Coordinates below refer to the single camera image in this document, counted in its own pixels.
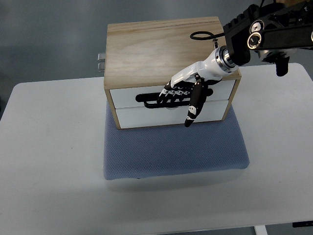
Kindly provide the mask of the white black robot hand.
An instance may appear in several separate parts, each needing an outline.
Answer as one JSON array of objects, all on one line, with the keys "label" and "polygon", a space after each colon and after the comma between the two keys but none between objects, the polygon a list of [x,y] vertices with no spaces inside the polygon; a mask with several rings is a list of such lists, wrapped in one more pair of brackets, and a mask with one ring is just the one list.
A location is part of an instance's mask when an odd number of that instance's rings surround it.
[{"label": "white black robot hand", "polygon": [[200,114],[210,85],[219,83],[238,66],[232,62],[226,46],[216,48],[204,61],[198,61],[173,75],[159,94],[157,103],[183,101],[190,95],[185,127]]}]

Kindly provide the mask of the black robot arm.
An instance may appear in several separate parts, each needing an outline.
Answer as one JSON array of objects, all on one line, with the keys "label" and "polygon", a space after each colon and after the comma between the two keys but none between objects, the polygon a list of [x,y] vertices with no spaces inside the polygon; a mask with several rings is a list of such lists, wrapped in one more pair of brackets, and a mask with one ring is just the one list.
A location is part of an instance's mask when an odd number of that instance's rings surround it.
[{"label": "black robot arm", "polygon": [[290,56],[297,48],[313,48],[313,2],[304,0],[292,6],[274,1],[266,6],[252,4],[223,26],[223,32],[198,31],[193,40],[224,37],[226,45],[217,51],[216,60],[230,71],[250,61],[254,51],[263,62],[276,65],[277,76],[288,73]]}]

